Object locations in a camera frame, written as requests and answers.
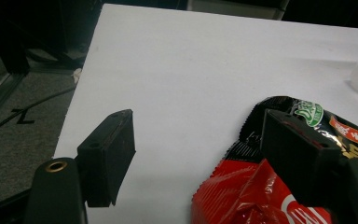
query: red snack bag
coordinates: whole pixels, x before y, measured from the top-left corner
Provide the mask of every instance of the red snack bag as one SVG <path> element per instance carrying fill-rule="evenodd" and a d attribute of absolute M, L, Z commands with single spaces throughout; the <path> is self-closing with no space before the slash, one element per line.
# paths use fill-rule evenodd
<path fill-rule="evenodd" d="M 194 195 L 191 212 L 193 224 L 331 223 L 323 208 L 298 204 L 267 161 L 221 161 Z"/>

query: brass screw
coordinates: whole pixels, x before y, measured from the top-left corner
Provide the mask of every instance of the brass screw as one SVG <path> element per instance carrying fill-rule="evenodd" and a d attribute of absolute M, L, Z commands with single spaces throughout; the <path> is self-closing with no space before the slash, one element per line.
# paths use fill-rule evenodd
<path fill-rule="evenodd" d="M 51 164 L 49 164 L 48 166 L 46 166 L 46 171 L 49 173 L 57 173 L 63 169 L 65 169 L 65 167 L 68 165 L 68 163 L 66 161 L 55 161 Z"/>

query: floor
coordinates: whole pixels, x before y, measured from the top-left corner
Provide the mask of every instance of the floor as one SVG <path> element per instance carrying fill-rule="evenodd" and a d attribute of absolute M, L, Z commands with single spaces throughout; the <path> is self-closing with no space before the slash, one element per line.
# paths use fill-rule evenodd
<path fill-rule="evenodd" d="M 201 1 L 192 10 L 219 13 L 214 11 L 215 6 Z M 246 10 L 250 10 L 250 17 L 272 19 L 269 18 L 272 14 L 266 14 L 264 9 Z M 229 6 L 221 14 L 238 16 L 238 13 L 235 6 Z M 42 58 L 49 57 L 40 49 L 35 53 Z M 87 53 L 71 49 L 70 54 L 78 57 Z M 55 62 L 39 63 L 31 58 L 28 61 L 31 72 L 19 79 L 0 105 L 0 202 L 30 188 L 34 170 L 53 156 L 76 87 L 73 70 Z M 9 80 L 11 76 L 0 61 L 0 85 L 5 78 Z"/>

